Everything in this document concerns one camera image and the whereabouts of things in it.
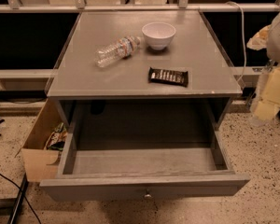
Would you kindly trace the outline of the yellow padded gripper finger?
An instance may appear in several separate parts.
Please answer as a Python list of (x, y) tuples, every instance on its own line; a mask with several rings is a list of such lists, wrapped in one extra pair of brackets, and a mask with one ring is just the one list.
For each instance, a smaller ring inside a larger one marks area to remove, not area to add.
[(250, 107), (253, 125), (272, 121), (280, 111), (280, 65), (265, 69), (259, 76), (256, 97)]
[(256, 32), (247, 42), (246, 46), (252, 50), (261, 50), (267, 47), (268, 33), (271, 26), (267, 25)]

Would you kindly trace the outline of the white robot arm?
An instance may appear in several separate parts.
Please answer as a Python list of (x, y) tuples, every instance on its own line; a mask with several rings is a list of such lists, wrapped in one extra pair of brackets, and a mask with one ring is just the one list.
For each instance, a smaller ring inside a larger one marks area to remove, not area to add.
[(256, 97), (252, 102), (251, 123), (260, 126), (271, 121), (280, 111), (280, 12), (272, 23), (260, 29), (246, 46), (249, 49), (266, 49), (270, 62), (277, 66), (266, 66), (259, 76)]

